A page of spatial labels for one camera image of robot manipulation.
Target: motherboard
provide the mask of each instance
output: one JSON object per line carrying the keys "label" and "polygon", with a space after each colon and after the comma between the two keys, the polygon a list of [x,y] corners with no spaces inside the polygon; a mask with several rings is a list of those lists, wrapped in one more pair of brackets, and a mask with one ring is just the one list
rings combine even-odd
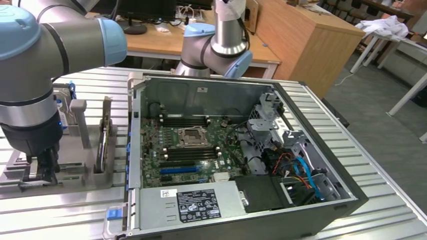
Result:
{"label": "motherboard", "polygon": [[142,118],[143,187],[229,181],[246,174],[227,117]]}

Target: white sticker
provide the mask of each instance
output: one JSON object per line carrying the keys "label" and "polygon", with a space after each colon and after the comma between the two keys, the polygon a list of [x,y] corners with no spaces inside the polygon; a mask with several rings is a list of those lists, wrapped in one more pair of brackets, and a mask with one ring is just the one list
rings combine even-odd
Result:
{"label": "white sticker", "polygon": [[198,87],[198,93],[207,93],[209,88],[207,87]]}
{"label": "white sticker", "polygon": [[161,190],[161,198],[177,197],[177,189]]}

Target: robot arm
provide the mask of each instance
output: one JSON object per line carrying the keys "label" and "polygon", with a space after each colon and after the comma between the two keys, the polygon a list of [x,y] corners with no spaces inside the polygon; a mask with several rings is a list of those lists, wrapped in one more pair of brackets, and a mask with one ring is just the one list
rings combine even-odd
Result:
{"label": "robot arm", "polygon": [[26,9],[39,23],[85,20],[99,0],[12,0],[12,5]]}
{"label": "robot arm", "polygon": [[20,0],[0,6],[0,125],[36,175],[56,183],[63,127],[52,78],[122,62],[127,39],[107,19],[86,19],[95,0]]}
{"label": "robot arm", "polygon": [[187,26],[177,75],[209,77],[213,69],[226,78],[242,77],[253,61],[245,10],[246,0],[215,0],[215,26]]}

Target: white cloth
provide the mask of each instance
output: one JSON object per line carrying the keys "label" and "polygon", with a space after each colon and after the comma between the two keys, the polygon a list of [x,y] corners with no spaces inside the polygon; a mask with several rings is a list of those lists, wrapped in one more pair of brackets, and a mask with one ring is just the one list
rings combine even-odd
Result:
{"label": "white cloth", "polygon": [[395,42],[405,39],[410,32],[409,27],[398,21],[397,16],[390,16],[389,18],[374,21],[361,21],[355,27],[366,32],[363,38],[371,33],[375,33]]}

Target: wooden cabinet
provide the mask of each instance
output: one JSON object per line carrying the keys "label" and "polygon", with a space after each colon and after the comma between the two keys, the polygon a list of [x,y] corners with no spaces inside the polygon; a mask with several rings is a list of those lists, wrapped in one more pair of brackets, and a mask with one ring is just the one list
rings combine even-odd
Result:
{"label": "wooden cabinet", "polygon": [[365,32],[335,15],[286,0],[259,0],[257,35],[282,64],[274,79],[306,82],[319,98],[334,84]]}

